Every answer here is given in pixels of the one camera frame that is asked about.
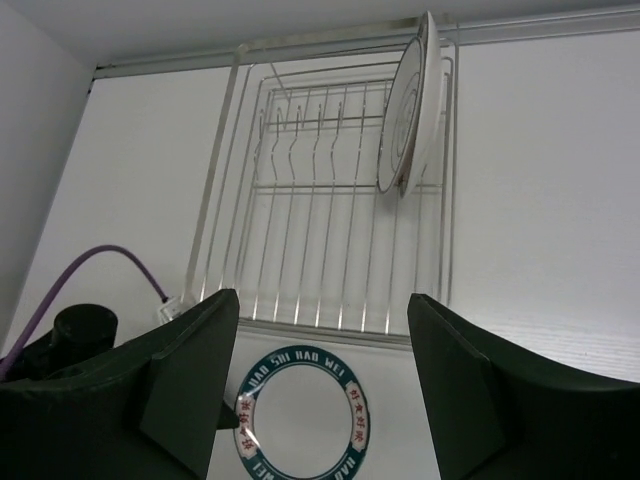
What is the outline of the plate with teal lettered rim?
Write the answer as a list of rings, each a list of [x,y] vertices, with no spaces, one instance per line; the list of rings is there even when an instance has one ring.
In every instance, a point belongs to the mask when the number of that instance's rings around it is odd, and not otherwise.
[[[236,449],[252,479],[354,479],[371,415],[354,371],[312,345],[276,349],[240,384]]]

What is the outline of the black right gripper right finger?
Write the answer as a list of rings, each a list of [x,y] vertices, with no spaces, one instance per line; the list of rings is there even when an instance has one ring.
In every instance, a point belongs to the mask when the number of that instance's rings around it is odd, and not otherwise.
[[[637,383],[543,357],[426,294],[407,316],[441,478],[638,478]]]

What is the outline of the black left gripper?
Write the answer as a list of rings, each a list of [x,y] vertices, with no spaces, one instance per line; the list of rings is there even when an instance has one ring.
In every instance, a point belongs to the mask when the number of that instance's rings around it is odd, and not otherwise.
[[[22,349],[4,379],[56,378],[60,370],[111,351],[117,328],[118,317],[109,308],[92,303],[71,305],[55,316],[49,332]]]

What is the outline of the white plate with orange sunburst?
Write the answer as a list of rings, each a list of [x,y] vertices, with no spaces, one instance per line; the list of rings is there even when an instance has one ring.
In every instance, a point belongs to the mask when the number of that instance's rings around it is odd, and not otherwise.
[[[402,198],[407,197],[418,185],[435,148],[443,102],[440,39],[430,11],[422,17],[418,36],[424,50],[421,106],[411,161],[399,183]]]

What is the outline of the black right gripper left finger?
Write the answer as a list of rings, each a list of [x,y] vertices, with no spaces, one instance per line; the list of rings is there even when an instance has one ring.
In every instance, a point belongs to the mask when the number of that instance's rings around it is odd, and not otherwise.
[[[2,478],[206,478],[217,432],[239,425],[224,400],[238,320],[223,289],[46,379],[2,384]]]

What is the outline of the white plate with green rings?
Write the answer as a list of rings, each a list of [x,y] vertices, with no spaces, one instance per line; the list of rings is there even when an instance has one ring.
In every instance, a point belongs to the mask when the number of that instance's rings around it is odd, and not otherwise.
[[[377,161],[377,187],[386,193],[406,169],[421,104],[424,45],[414,37],[405,47],[386,103]]]

